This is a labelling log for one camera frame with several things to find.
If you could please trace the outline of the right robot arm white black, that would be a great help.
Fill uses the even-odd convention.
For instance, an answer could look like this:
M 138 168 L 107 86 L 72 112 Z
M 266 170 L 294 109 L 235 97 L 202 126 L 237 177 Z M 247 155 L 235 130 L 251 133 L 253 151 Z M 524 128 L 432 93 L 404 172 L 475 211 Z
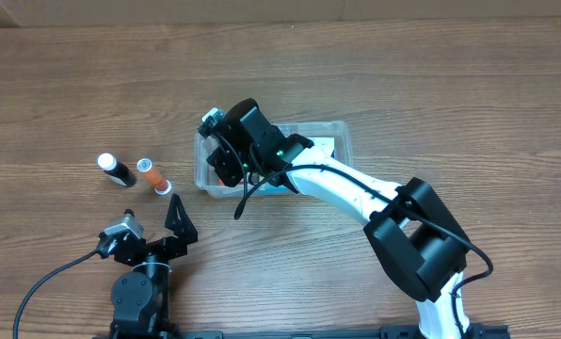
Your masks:
M 386 275 L 416 301 L 419 336 L 468 335 L 459 292 L 470 239 L 429 184 L 413 178 L 400 185 L 352 169 L 313 139 L 284 135 L 253 99 L 229 112 L 211 109 L 199 132 L 218 143 L 207 162 L 225 186 L 258 174 L 263 184 L 315 197 L 361 223 Z

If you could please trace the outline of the clear plastic container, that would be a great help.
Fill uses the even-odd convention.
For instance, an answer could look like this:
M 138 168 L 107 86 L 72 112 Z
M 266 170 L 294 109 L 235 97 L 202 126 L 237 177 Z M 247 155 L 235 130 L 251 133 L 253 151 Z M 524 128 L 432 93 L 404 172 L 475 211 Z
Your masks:
M 352 141 L 347 124 L 344 121 L 311 121 L 291 122 L 278 124 L 281 132 L 289 137 L 292 134 L 300 134 L 311 139 L 311 137 L 333 137 L 335 140 L 335 157 L 349 167 L 353 166 Z M 198 189 L 207 192 L 215 199 L 241 198 L 243 185 L 235 187 L 219 186 L 218 176 L 214 172 L 206 158 L 217 147 L 212 137 L 203 138 L 199 133 L 195 134 L 194 141 L 194 182 Z

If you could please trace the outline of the blue medicine box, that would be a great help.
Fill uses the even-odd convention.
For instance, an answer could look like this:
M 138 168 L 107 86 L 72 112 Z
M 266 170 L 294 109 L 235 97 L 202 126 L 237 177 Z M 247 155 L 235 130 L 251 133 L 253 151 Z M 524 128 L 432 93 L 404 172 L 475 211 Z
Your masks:
M 273 196 L 273 195 L 289 195 L 293 194 L 293 191 L 286 186 L 273 186 L 270 183 L 265 183 L 260 186 L 257 190 L 254 186 L 249 185 L 248 191 L 253 191 L 253 196 Z

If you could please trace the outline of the white medicine box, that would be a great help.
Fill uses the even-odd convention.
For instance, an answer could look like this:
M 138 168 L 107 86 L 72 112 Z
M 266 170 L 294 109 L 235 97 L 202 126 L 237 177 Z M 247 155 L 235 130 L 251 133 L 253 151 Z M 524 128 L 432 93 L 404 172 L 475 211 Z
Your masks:
M 313 145 L 304 150 L 306 157 L 319 159 L 335 157 L 335 140 L 333 137 L 311 137 Z

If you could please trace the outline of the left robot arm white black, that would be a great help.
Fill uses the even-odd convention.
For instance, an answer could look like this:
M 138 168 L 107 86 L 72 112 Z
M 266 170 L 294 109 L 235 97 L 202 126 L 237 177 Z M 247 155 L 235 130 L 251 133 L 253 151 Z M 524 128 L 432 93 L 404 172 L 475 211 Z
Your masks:
M 99 255 L 104 259 L 111 256 L 131 268 L 111 289 L 110 338 L 182 336 L 169 315 L 170 262 L 187 255 L 187 247 L 198 241 L 198 232 L 176 193 L 171 195 L 164 227 L 171 234 L 149 242 L 128 209 L 99 234 Z

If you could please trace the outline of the orange vial white cap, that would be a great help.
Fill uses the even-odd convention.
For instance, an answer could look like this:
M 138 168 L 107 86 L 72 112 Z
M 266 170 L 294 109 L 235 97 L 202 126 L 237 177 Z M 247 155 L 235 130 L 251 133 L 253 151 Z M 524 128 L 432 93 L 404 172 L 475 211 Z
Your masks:
M 158 195 L 166 195 L 171 191 L 171 183 L 159 171 L 149 158 L 141 158 L 136 163 L 136 168 L 151 184 Z

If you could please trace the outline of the black vial white cap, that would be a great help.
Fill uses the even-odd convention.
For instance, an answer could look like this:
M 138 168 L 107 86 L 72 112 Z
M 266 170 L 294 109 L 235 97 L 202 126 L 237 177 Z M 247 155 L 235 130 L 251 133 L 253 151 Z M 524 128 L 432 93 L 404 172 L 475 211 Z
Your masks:
M 111 153 L 102 153 L 97 157 L 97 164 L 115 184 L 131 187 L 136 184 L 135 175 Z

